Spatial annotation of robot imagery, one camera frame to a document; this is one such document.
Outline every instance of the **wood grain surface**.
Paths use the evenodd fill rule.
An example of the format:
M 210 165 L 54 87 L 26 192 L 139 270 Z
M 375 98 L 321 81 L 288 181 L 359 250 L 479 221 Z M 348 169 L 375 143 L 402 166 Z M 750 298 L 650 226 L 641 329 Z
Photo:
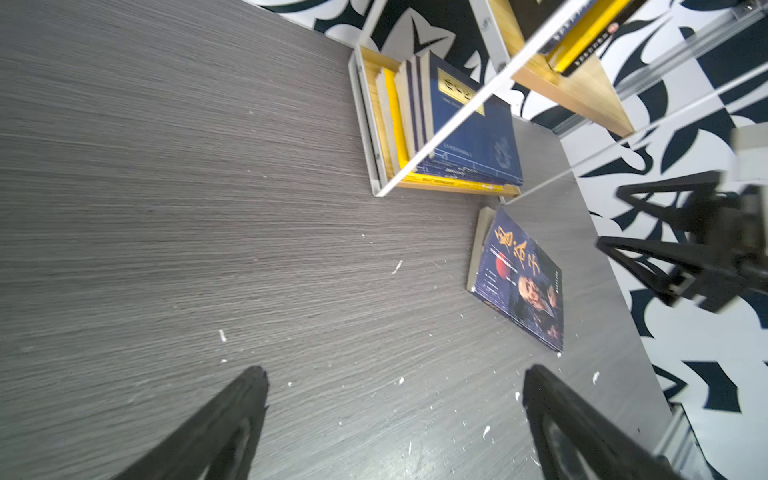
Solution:
M 573 178 L 510 209 L 564 271 L 559 359 L 464 291 L 482 198 L 371 196 L 347 47 L 239 0 L 0 9 L 3 478 L 109 478 L 250 365 L 251 478 L 540 478 L 534 362 L 660 438 Z M 566 166 L 515 131 L 529 185 Z

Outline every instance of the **black and white patterned wall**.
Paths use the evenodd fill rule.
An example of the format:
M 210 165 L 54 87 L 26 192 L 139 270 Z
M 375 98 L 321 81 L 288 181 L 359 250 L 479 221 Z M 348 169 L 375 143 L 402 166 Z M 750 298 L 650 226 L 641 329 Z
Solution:
M 648 0 L 601 52 L 617 84 L 687 36 L 723 15 L 734 2 Z M 768 19 L 697 60 L 678 65 L 658 83 L 624 101 L 641 128 L 768 61 Z M 735 159 L 734 127 L 768 121 L 768 73 L 664 123 L 630 147 L 615 147 L 575 173 L 600 235 L 686 241 L 681 232 L 614 197 L 616 187 L 725 170 Z M 574 164 L 614 142 L 590 124 L 563 140 Z M 723 187 L 743 185 L 726 175 Z M 657 204 L 680 204 L 676 194 L 654 194 Z M 659 267 L 668 267 L 655 262 Z M 716 478 L 759 478 L 768 468 L 768 296 L 736 299 L 720 314 L 681 300 L 674 308 L 611 263 L 667 400 L 681 403 Z
M 360 32 L 372 0 L 247 0 L 348 45 Z M 614 85 L 725 15 L 737 0 L 647 0 L 599 52 Z M 362 44 L 396 60 L 433 51 L 477 81 L 492 78 L 488 52 L 468 0 L 389 0 L 372 38 Z M 768 60 L 768 20 L 624 101 L 641 128 Z M 571 113 L 509 81 L 497 93 L 512 112 L 548 127 Z M 615 147 L 576 170 L 579 187 L 600 235 L 685 241 L 681 232 L 616 200 L 616 187 L 728 170 L 734 127 L 768 121 L 768 74 L 662 124 L 630 147 Z M 614 143 L 589 124 L 563 141 L 574 164 Z M 730 178 L 725 188 L 739 190 Z M 652 201 L 680 202 L 674 194 Z M 716 478 L 747 480 L 768 471 L 768 297 L 750 294 L 720 314 L 681 300 L 670 308 L 625 270 L 611 264 L 667 400 L 688 414 Z

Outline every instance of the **red circle on book cover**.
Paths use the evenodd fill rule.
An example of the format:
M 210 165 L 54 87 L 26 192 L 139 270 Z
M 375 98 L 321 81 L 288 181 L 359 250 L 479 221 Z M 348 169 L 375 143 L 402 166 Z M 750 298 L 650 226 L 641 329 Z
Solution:
M 506 263 L 504 263 L 504 260 L 502 260 L 502 257 L 504 260 L 506 260 L 507 257 L 504 257 L 503 253 L 500 253 L 498 257 L 496 257 L 496 271 L 498 272 L 498 275 L 501 278 L 509 280 L 509 267 Z

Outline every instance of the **bookshelf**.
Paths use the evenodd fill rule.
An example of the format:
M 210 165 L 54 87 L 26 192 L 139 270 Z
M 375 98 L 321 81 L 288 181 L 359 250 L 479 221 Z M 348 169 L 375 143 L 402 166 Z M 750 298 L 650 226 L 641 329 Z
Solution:
M 508 0 L 470 0 L 470 4 L 498 71 L 525 44 L 515 13 Z M 617 135 L 634 132 L 596 55 L 570 77 L 563 77 L 549 67 L 543 55 L 536 54 L 512 79 Z
M 386 140 L 382 114 L 379 110 L 376 76 L 382 68 L 397 71 L 399 66 L 399 62 L 361 46 L 355 48 L 349 60 L 349 75 L 352 80 L 363 150 L 366 153 L 366 163 L 374 194 L 394 177 L 389 144 Z M 443 185 L 438 180 L 434 184 L 412 182 L 407 177 L 398 186 L 460 194 L 501 195 L 503 197 L 517 197 L 520 194 L 520 188 L 515 185 L 488 185 L 488 190 L 472 190 Z
M 569 106 L 574 109 L 575 113 L 586 115 L 595 123 L 599 123 L 606 126 L 605 123 L 609 123 L 610 129 L 618 134 L 624 136 L 633 132 L 633 129 L 629 123 L 627 115 L 624 113 L 624 109 L 621 107 L 621 103 L 618 100 L 616 91 L 611 86 L 611 83 L 607 79 L 607 75 L 602 70 L 602 67 L 597 63 L 599 68 L 594 66 L 587 66 L 587 74 L 592 75 L 594 81 L 590 81 L 587 75 L 582 74 L 581 84 L 574 81 L 574 75 L 569 79 L 561 79 L 559 75 L 555 74 L 548 65 L 544 69 L 544 65 L 539 65 L 538 71 L 533 70 L 531 64 L 538 65 L 537 62 L 543 61 L 543 57 L 538 54 L 538 51 L 545 45 L 545 43 L 552 37 L 552 35 L 571 17 L 578 11 L 579 8 L 586 5 L 589 0 L 565 0 L 565 2 L 554 12 L 544 24 L 527 40 L 524 41 L 520 33 L 520 29 L 517 25 L 514 15 L 511 13 L 511 9 L 508 10 L 508 15 L 505 17 L 502 12 L 502 22 L 497 22 L 495 13 L 492 11 L 491 3 L 488 0 L 482 0 L 486 7 L 487 14 L 482 16 L 482 12 L 479 12 L 475 8 L 475 3 L 479 0 L 471 0 L 473 11 L 475 11 L 475 18 L 478 20 L 481 31 L 489 38 L 501 39 L 504 44 L 497 42 L 491 42 L 488 44 L 489 54 L 492 60 L 496 58 L 498 60 L 499 52 L 502 51 L 508 61 L 500 61 L 498 68 L 500 71 L 491 79 L 486 79 L 485 85 L 475 92 L 475 96 L 463 107 L 461 107 L 428 141 L 410 161 L 402 167 L 400 172 L 390 176 L 387 171 L 387 164 L 389 163 L 389 152 L 386 148 L 386 142 L 383 141 L 383 128 L 381 125 L 381 119 L 377 121 L 378 111 L 378 98 L 372 95 L 372 91 L 375 90 L 375 75 L 378 71 L 385 66 L 395 67 L 397 62 L 392 59 L 376 54 L 373 51 L 369 51 L 359 44 L 355 47 L 352 56 L 349 59 L 349 76 L 352 82 L 353 97 L 355 100 L 355 106 L 358 114 L 358 122 L 360 126 L 360 132 L 362 135 L 363 150 L 366 155 L 366 164 L 368 166 L 369 179 L 371 182 L 371 191 L 375 197 L 385 197 L 389 194 L 393 188 L 398 186 L 412 187 L 412 188 L 424 188 L 425 185 L 415 186 L 407 182 L 406 177 L 413 172 L 417 165 L 419 165 L 425 158 L 427 158 L 430 152 L 434 151 L 449 135 L 466 120 L 472 112 L 483 105 L 491 95 L 494 94 L 499 88 L 506 83 L 507 79 L 513 78 L 518 80 L 518 74 L 523 72 L 523 78 L 526 80 L 532 80 L 533 77 L 538 77 L 537 84 L 539 88 L 543 88 L 545 92 L 552 94 L 559 94 L 566 100 L 564 106 Z M 360 38 L 370 38 L 376 23 L 379 20 L 379 16 L 386 5 L 387 0 L 374 0 L 368 15 L 366 16 L 366 22 L 362 27 Z M 500 26 L 504 28 L 506 37 L 502 34 Z M 589 62 L 585 62 L 579 70 L 584 69 L 585 65 Z M 597 120 L 594 119 L 595 113 L 600 112 L 601 116 Z M 434 187 L 429 190 L 447 190 L 445 188 Z M 466 191 L 465 189 L 449 189 L 447 191 L 461 191 L 462 193 L 478 193 L 476 190 Z M 517 187 L 506 192 L 494 192 L 489 191 L 489 194 L 500 195 L 502 197 L 520 197 L 521 194 Z

